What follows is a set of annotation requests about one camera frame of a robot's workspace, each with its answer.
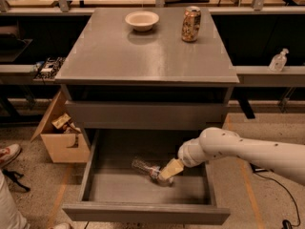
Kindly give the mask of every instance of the white spray bottle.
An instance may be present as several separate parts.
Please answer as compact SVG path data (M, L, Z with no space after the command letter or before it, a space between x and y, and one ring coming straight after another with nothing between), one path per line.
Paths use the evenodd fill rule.
M269 69L275 73L280 73L286 62L287 62L287 57L286 53L289 53L288 49L283 49L280 54L277 54L274 56L273 60L271 61L269 65Z

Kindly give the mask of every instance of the concrete floor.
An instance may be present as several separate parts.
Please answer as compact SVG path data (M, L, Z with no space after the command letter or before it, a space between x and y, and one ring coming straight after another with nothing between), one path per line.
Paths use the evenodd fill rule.
M256 119L247 119L238 108L232 108L223 128L247 138L305 144L305 114L255 112ZM7 166L9 170L24 174L20 181L31 188L25 193L8 180L17 207L33 229L44 229L65 221L74 229L83 229L86 222L71 221L61 210L61 205L78 200L85 165L52 163L40 137L30 143L35 129L35 125L0 126L0 147L19 143L23 149L20 156ZM247 162L226 157L213 161L212 165L217 205L231 210L222 226L90 222L87 229L279 229L284 219L297 224L295 206L287 192L275 182L254 175ZM304 228L305 187L269 172L262 175L275 178L289 189L303 220L298 228Z

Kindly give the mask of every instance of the white bowl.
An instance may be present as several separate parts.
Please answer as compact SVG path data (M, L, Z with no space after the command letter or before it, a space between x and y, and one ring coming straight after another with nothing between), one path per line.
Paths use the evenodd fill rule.
M159 21L159 15L151 11L135 11L128 14L125 21L136 31L148 31Z

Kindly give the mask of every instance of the white pants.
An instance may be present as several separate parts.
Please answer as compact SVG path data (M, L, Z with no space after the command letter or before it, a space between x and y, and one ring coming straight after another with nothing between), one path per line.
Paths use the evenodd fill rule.
M0 169L0 229L28 229L30 225L18 211Z

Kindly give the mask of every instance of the beverage can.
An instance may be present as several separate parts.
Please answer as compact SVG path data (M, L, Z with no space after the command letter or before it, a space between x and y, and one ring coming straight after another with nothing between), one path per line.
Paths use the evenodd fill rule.
M189 6L184 11L182 25L182 40L193 42L197 40L201 20L201 10L196 6Z

